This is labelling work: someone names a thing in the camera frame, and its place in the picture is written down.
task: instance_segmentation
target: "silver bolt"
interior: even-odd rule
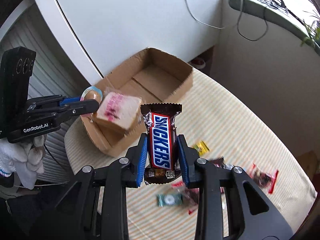
[[[240,173],[242,173],[243,169],[241,167],[236,166],[236,167],[233,168],[233,171],[235,173],[239,173],[240,174]]]
[[[84,167],[82,168],[82,171],[83,171],[84,173],[90,172],[90,171],[91,171],[91,166],[84,166]]]
[[[119,162],[120,162],[121,164],[127,164],[127,163],[129,162],[129,159],[126,158],[126,157],[124,157],[124,158],[121,158],[121,159],[119,160]]]
[[[198,158],[197,159],[197,163],[199,164],[205,164],[207,162],[207,160],[205,158]]]

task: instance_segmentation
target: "cardboard box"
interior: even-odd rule
[[[95,86],[101,91],[114,87],[123,94],[141,97],[146,104],[176,103],[192,87],[192,67],[168,53],[144,49],[116,67]],[[144,122],[123,134],[81,117],[94,145],[103,153],[118,157],[141,133]]]

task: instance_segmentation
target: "gloved hand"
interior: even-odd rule
[[[16,171],[23,186],[33,189],[36,174],[44,172],[44,141],[44,135],[15,144],[6,138],[0,139],[0,174],[9,177]]]

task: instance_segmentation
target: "packaged bread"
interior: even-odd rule
[[[126,133],[137,124],[141,103],[141,98],[110,92],[103,99],[93,120],[110,129]]]

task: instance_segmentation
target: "striped tablecloth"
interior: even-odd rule
[[[193,88],[180,100],[177,132],[185,135],[188,145],[203,140],[210,149],[204,158],[224,156],[226,163],[245,169],[255,163],[270,173],[278,169],[274,193],[266,194],[295,232],[316,198],[311,181],[279,138],[240,100],[200,71],[194,69],[193,74]],[[100,168],[115,160],[93,145],[80,118],[66,133],[65,147],[74,173],[85,165]],[[197,212],[188,215],[185,207],[158,207],[156,195],[173,192],[169,184],[141,185],[127,189],[130,239],[194,239]],[[223,218],[226,236],[226,210]]]

